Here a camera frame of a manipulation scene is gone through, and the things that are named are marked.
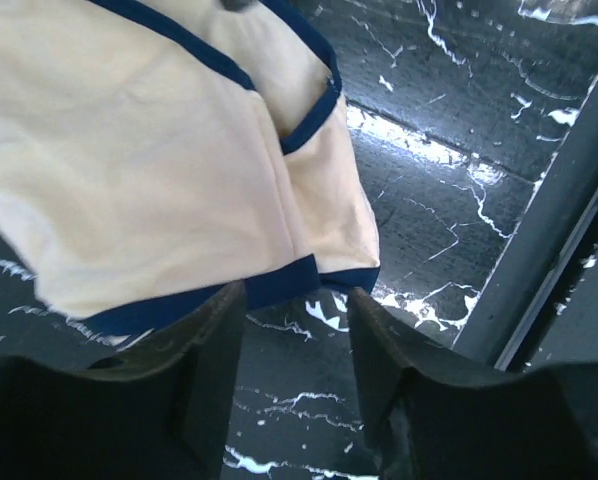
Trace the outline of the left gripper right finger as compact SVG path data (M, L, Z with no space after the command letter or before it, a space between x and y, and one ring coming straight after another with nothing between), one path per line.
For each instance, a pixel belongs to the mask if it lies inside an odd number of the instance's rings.
M383 479L598 479L598 362L508 373L348 297L360 415Z

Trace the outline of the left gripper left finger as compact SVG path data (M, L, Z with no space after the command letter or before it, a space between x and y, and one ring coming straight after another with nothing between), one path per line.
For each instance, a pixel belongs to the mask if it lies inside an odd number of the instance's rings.
M0 356L0 479L216 479L245 288L82 371Z

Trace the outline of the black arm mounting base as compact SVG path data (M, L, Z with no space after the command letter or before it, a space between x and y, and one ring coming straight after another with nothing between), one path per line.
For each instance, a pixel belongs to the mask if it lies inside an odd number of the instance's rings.
M507 368L598 211L598 77L453 343Z

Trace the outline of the beige navy-trimmed underwear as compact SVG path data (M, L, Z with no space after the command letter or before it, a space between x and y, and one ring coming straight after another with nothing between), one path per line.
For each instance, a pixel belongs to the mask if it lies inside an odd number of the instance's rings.
M334 48L286 1L0 1L0 236L120 349L233 281L372 290Z

